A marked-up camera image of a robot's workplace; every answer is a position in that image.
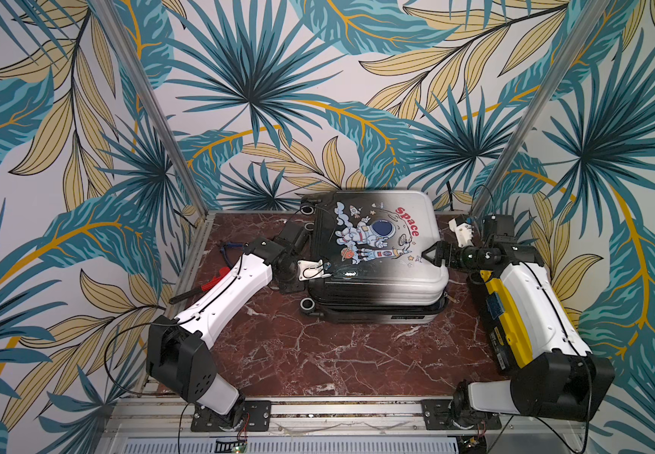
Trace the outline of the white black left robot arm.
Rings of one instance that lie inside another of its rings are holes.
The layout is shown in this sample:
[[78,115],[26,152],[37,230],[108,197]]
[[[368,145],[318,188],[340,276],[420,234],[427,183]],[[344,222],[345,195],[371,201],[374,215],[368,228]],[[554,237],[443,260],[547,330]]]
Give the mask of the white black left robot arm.
[[256,238],[196,303],[173,318],[158,317],[148,332],[148,375],[197,409],[210,410],[222,425],[238,426],[244,395],[219,375],[211,348],[242,307],[272,282],[285,293],[304,289],[297,262],[309,237],[304,225],[287,222],[274,238]]

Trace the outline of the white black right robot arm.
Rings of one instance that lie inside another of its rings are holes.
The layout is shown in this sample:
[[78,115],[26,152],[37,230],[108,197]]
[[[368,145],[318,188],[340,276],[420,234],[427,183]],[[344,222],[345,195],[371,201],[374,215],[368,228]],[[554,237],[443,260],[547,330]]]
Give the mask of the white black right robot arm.
[[504,380],[461,382],[450,420],[467,426],[496,414],[588,423],[615,370],[581,339],[551,285],[539,250],[520,243],[509,215],[481,222],[482,240],[463,218],[450,222],[452,241],[422,254],[431,264],[463,272]]

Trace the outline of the white space-print kids suitcase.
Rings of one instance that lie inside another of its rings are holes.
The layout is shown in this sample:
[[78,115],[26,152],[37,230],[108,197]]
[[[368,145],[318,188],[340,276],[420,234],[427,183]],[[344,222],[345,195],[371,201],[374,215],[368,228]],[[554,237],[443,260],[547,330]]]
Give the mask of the white space-print kids suitcase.
[[343,190],[306,196],[314,216],[307,260],[331,277],[306,281],[303,314],[330,323],[423,325],[448,304],[448,267],[422,254],[441,240],[433,204],[412,190]]

